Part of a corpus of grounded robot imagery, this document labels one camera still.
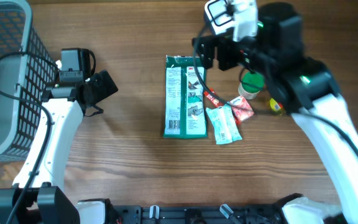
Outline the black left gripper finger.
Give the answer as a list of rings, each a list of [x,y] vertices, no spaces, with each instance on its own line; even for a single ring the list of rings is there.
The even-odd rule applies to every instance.
[[[99,76],[101,79],[102,96],[111,96],[118,92],[119,89],[107,70],[100,71]]]
[[[109,96],[109,73],[96,73],[88,82],[90,87],[89,104],[95,105]]]

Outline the red Nescafe coffee sachet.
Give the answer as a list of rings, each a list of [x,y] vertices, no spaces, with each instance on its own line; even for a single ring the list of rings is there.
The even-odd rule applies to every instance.
[[[216,92],[212,88],[210,88],[209,90],[210,90],[210,93],[206,90],[203,92],[204,96],[207,97],[207,99],[210,102],[212,102],[212,104],[216,108],[218,108],[220,106],[224,106],[224,103],[220,102],[216,97],[214,97],[214,95],[216,95]]]

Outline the yellow oil bottle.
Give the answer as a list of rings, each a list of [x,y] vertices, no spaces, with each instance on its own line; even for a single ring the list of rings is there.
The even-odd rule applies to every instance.
[[[276,113],[276,114],[280,114],[283,112],[283,106],[281,103],[278,103],[277,101],[275,101],[273,98],[269,99],[268,101],[268,105],[270,107],[270,109]]]

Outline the green 3M gloves package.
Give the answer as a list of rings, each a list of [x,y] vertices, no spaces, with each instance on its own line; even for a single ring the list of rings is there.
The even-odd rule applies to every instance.
[[[196,139],[207,136],[204,90],[198,79],[205,77],[199,59],[166,56],[164,138]]]

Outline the white wet wipe sachet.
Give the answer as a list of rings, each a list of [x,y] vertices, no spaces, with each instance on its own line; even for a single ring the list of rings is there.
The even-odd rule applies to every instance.
[[[206,108],[206,114],[213,125],[216,144],[229,144],[242,140],[230,106],[224,105],[215,109]]]

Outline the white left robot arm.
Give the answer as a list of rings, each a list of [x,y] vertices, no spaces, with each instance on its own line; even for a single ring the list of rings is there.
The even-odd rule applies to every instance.
[[[49,60],[56,78],[40,101],[19,98],[41,110],[39,126],[12,187],[0,189],[0,223],[108,223],[120,216],[108,199],[72,204],[64,193],[64,172],[74,135],[89,107],[118,91],[106,70],[99,73],[91,50],[62,49],[62,65]]]

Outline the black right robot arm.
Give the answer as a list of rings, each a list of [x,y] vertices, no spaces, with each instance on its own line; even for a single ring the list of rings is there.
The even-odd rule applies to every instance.
[[[358,223],[358,133],[330,69],[305,55],[303,19],[287,2],[209,1],[205,28],[193,39],[193,56],[204,68],[242,65],[261,74],[271,97],[316,149],[340,204],[293,194],[278,202],[285,223]]]

